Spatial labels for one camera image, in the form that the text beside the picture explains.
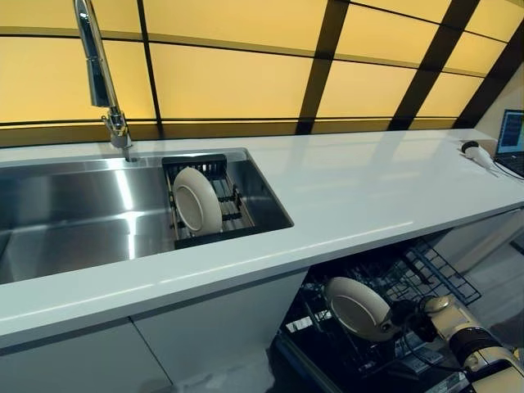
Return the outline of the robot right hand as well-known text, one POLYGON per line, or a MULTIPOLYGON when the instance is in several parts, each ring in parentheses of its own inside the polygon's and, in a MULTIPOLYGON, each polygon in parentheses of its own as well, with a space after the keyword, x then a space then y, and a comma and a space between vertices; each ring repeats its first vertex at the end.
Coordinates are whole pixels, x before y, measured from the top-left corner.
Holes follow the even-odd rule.
POLYGON ((437 330, 424 308, 430 299, 431 297, 424 297, 417 301, 394 301, 386 319, 401 330, 413 331, 425 342, 433 342, 437 337, 437 330))

